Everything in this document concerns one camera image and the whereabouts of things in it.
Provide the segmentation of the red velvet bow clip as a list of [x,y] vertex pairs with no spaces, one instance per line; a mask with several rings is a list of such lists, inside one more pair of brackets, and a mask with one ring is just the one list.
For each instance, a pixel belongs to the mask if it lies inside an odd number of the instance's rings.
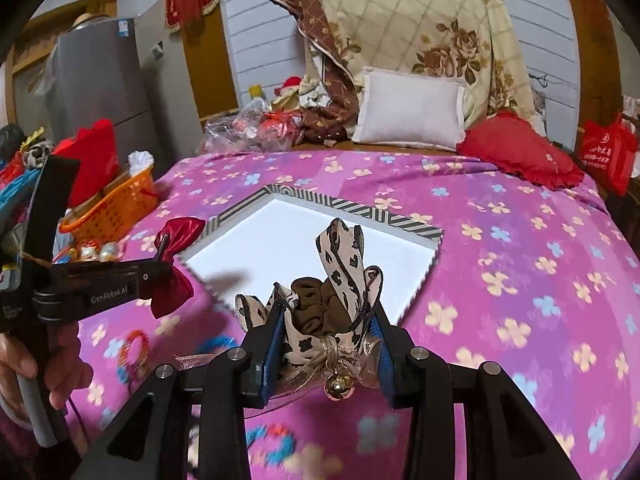
[[202,234],[205,221],[195,217],[178,217],[168,220],[156,234],[154,245],[157,250],[163,234],[169,235],[164,260],[172,266],[169,283],[152,289],[151,311],[154,318],[163,318],[174,313],[193,296],[190,280],[176,266],[176,257],[189,248]]

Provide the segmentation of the leopard print bow scrunchie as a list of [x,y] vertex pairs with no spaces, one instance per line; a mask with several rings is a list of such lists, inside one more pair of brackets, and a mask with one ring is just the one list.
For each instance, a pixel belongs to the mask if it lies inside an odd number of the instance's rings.
[[371,333],[371,323],[383,273],[378,266],[363,265],[362,229],[340,218],[317,236],[316,248],[325,280],[305,276],[288,287],[274,284],[267,302],[239,294],[236,316],[246,332],[262,327],[282,300],[284,335],[276,395],[323,387],[329,398],[343,400],[358,386],[378,386],[382,340]]

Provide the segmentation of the orange plastic basket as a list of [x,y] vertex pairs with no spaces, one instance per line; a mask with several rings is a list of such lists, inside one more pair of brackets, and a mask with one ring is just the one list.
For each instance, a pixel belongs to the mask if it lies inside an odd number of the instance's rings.
[[77,243],[119,242],[156,207],[159,198],[152,168],[146,168],[116,185],[77,219],[66,216],[58,232],[70,234]]

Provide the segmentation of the white tissue in basket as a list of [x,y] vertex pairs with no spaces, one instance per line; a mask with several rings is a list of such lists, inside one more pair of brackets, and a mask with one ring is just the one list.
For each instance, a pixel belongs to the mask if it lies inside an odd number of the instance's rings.
[[130,177],[135,177],[153,166],[154,157],[149,151],[134,151],[128,155],[128,174]]

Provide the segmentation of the striped white shallow box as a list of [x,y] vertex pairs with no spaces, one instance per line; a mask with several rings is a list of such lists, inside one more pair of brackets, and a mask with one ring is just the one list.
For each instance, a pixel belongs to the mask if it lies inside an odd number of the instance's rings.
[[399,324],[432,270],[444,232],[400,214],[302,188],[268,184],[207,220],[178,255],[194,278],[229,309],[249,294],[267,300],[273,283],[325,278],[314,241],[335,218],[360,226],[365,266],[379,266],[381,304]]

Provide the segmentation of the red paper gift bag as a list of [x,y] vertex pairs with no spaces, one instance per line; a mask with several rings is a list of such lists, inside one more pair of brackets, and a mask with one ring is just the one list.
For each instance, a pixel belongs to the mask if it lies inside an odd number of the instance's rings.
[[61,141],[53,154],[79,162],[68,208],[90,200],[120,173],[115,130],[108,119],[99,119],[91,128],[80,128],[77,136]]

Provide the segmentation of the clear plastic bag pile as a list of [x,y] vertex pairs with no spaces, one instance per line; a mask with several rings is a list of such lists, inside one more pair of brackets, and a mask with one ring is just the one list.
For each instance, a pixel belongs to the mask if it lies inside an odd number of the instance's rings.
[[299,138],[302,120],[299,110],[273,110],[263,98],[254,98],[240,110],[206,119],[196,152],[228,155],[289,151]]

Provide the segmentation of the grey refrigerator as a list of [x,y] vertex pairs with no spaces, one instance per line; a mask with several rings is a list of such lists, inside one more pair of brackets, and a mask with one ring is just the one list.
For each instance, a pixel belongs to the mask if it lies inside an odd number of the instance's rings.
[[58,37],[36,90],[54,140],[107,119],[121,164],[148,151],[161,176],[195,154],[202,128],[186,57],[163,12],[158,0],[138,18],[90,18]]

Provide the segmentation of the white small pillow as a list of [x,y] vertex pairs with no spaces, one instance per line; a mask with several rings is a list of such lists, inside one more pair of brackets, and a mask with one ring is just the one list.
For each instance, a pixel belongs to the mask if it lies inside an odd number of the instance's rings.
[[465,83],[366,67],[352,140],[453,151],[462,142]]

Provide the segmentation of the red ruffled cushion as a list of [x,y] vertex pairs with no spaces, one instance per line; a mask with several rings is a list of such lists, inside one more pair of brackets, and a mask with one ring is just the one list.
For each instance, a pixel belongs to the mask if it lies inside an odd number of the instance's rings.
[[459,155],[489,162],[504,174],[552,191],[574,188],[585,177],[567,152],[510,112],[489,117],[466,130],[456,150]]

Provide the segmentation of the red shopping bag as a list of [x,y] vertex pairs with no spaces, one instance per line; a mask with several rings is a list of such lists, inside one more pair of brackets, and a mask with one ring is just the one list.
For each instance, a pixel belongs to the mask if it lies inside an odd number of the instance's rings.
[[606,192],[625,195],[637,151],[638,139],[622,113],[607,126],[585,122],[578,159]]

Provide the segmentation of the beige floral quilt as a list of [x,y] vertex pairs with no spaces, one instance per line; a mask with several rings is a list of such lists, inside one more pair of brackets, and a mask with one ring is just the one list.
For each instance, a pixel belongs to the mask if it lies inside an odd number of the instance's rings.
[[368,67],[454,78],[465,88],[466,126],[500,112],[536,118],[532,86],[503,0],[271,0],[305,41],[318,82],[303,111],[302,139],[352,136]]

